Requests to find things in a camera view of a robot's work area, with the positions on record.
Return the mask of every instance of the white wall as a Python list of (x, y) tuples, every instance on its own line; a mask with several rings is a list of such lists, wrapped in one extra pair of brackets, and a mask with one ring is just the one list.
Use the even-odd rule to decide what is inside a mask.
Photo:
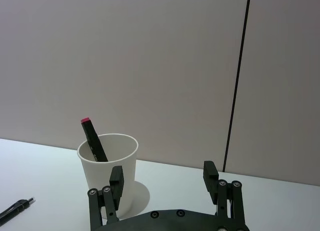
[(0, 0), (0, 137), (221, 169), (247, 0)]
[(320, 185), (319, 0), (251, 0), (227, 172)]

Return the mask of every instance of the black pen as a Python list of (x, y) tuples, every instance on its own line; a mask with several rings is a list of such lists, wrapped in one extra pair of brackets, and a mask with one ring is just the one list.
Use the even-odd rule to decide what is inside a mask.
[(86, 139), (92, 151), (94, 160), (96, 162), (108, 162), (104, 148), (101, 145), (100, 139), (94, 129), (90, 118), (86, 117), (81, 120), (81, 125), (84, 130)]
[(0, 213), (0, 227), (4, 225), (9, 220), (13, 219), (15, 216), (20, 214), (25, 209), (29, 208), (31, 204), (35, 202), (35, 198), (32, 197), (28, 200), (26, 199), (20, 199), (16, 203), (12, 204), (10, 207), (8, 207), (5, 211)]

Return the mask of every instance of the table surface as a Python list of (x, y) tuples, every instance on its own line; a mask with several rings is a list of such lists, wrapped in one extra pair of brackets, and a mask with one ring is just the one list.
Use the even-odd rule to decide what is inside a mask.
[[(0, 212), (35, 197), (30, 208), (1, 231), (89, 231), (85, 175), (77, 152), (0, 139)], [(251, 231), (319, 230), (320, 187), (220, 172), (242, 182)], [(135, 194), (128, 218), (152, 210), (185, 209), (214, 214), (202, 169), (137, 160)]]

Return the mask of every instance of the white paper cup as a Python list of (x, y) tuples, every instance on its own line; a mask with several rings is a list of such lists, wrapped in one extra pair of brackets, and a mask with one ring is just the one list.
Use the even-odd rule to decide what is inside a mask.
[[(124, 186), (120, 205), (116, 214), (118, 217), (124, 215), (131, 207), (134, 197), (136, 159), (138, 142), (135, 138), (120, 134), (108, 133), (99, 135), (108, 162), (96, 162), (89, 147), (88, 141), (84, 141), (77, 149), (81, 159), (86, 182), (89, 189), (101, 190), (104, 186), (110, 185), (109, 178), (114, 166), (122, 166)], [(104, 219), (106, 209), (101, 209)]]

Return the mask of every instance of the screw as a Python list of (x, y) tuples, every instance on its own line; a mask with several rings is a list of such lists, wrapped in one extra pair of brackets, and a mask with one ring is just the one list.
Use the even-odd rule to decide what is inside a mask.
[(157, 211), (152, 211), (150, 216), (151, 216), (151, 218), (156, 219), (159, 217), (159, 213)]
[(233, 185), (234, 185), (235, 187), (240, 187), (240, 186), (241, 186), (241, 184), (240, 184), (239, 182), (234, 182)]
[(176, 212), (176, 215), (178, 215), (179, 217), (183, 217), (185, 216), (185, 211), (183, 211), (182, 209), (179, 209), (177, 212)]
[(104, 189), (103, 189), (103, 192), (109, 192), (111, 190), (111, 188), (110, 187), (105, 187)]
[(220, 182), (219, 182), (219, 184), (221, 185), (221, 186), (225, 186), (227, 183), (226, 183), (226, 181), (223, 181), (223, 180), (221, 180)]

